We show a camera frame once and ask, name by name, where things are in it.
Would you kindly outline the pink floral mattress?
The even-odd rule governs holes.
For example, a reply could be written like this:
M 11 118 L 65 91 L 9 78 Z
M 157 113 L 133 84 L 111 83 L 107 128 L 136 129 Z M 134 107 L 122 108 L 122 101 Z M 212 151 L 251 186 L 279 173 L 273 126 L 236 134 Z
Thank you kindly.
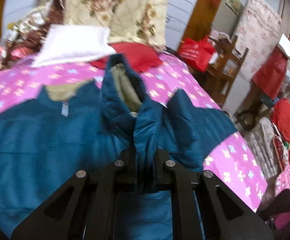
M 233 32 L 238 36 L 236 49 L 249 52 L 240 68 L 240 75 L 251 81 L 268 59 L 281 36 L 282 19 L 265 0 L 247 0 Z

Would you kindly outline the red pillow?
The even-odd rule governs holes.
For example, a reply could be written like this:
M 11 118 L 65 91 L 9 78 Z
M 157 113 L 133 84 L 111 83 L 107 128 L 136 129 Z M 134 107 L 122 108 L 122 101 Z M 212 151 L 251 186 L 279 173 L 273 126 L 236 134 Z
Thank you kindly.
M 159 67 L 162 60 L 158 53 L 151 47 L 133 42 L 118 42 L 110 44 L 110 47 L 116 51 L 115 55 L 105 56 L 96 61 L 91 61 L 92 66 L 105 70 L 109 66 L 125 64 L 137 73 L 143 73 L 150 68 Z

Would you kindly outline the wooden chair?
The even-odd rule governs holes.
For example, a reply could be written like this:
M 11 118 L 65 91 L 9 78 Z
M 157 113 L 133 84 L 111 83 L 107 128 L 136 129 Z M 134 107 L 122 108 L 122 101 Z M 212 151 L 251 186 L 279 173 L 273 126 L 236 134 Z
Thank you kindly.
M 218 56 L 215 63 L 208 65 L 205 72 L 207 79 L 204 90 L 219 107 L 223 107 L 249 48 L 245 48 L 244 53 L 240 54 L 236 49 L 238 35 L 234 35 L 230 41 L 226 39 L 216 40 L 212 37 L 209 39 L 221 49 L 222 54 Z

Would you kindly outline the pink floral bed sheet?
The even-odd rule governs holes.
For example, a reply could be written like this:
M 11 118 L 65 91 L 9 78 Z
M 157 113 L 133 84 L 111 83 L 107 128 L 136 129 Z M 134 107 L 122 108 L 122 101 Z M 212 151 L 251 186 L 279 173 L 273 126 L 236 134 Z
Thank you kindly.
M 200 87 L 189 68 L 177 57 L 164 53 L 162 64 L 141 74 L 150 97 L 165 105 L 177 89 L 183 89 L 196 107 L 215 108 L 218 105 Z M 69 98 L 88 81 L 101 87 L 104 70 L 89 63 L 58 64 L 34 69 L 35 56 L 28 56 L 8 70 L 0 70 L 0 113 L 27 99 L 36 98 L 47 85 L 52 96 Z M 243 137 L 235 132 L 217 146 L 204 160 L 204 169 L 211 170 L 253 211 L 265 193 L 267 182 L 261 168 Z

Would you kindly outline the red gift bag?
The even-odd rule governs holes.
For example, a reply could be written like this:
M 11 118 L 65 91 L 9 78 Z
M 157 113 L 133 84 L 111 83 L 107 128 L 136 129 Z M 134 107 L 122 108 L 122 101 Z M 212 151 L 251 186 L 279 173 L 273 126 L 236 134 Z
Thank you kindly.
M 178 54 L 183 61 L 192 69 L 202 73 L 208 68 L 209 61 L 215 52 L 209 36 L 199 41 L 186 38 L 178 49 Z

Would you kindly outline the blue padded jacket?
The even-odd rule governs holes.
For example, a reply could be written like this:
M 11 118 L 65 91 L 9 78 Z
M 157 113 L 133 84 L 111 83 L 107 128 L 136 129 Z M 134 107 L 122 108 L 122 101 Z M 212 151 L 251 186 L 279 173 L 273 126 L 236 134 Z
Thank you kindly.
M 0 114 L 0 230 L 7 236 L 75 172 L 98 171 L 123 150 L 136 153 L 137 194 L 120 202 L 117 238 L 171 239 L 168 192 L 148 194 L 158 149 L 201 172 L 204 159 L 236 128 L 226 114 L 198 108 L 177 89 L 160 103 L 121 54 L 67 102 L 46 88 Z

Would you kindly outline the red hanging cloth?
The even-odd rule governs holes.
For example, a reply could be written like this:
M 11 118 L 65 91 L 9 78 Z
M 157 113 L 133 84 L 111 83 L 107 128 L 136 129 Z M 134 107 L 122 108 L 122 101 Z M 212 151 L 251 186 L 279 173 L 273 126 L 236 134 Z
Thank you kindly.
M 272 99 L 275 99 L 280 91 L 287 70 L 287 62 L 288 58 L 284 52 L 276 46 L 252 78 L 255 85 Z

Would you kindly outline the cream floral quilt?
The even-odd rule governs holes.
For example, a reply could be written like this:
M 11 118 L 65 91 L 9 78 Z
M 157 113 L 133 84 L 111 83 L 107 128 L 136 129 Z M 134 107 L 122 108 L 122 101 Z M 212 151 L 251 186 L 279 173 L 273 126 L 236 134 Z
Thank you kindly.
M 65 0 L 63 22 L 110 29 L 109 43 L 165 49 L 167 0 Z

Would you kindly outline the brown patterned blanket pile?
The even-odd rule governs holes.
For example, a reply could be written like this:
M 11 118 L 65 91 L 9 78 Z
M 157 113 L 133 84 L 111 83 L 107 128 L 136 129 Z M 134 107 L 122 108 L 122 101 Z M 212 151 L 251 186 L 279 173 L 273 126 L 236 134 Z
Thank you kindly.
M 12 23 L 0 40 L 0 69 L 12 62 L 37 53 L 52 24 L 62 24 L 65 0 L 40 0 L 39 5 Z

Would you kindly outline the white folded cloth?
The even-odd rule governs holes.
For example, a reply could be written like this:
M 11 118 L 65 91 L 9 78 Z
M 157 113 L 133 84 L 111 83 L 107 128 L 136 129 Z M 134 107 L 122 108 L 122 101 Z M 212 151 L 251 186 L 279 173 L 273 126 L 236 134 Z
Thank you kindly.
M 115 54 L 108 45 L 110 29 L 92 25 L 53 24 L 31 67 L 91 62 Z

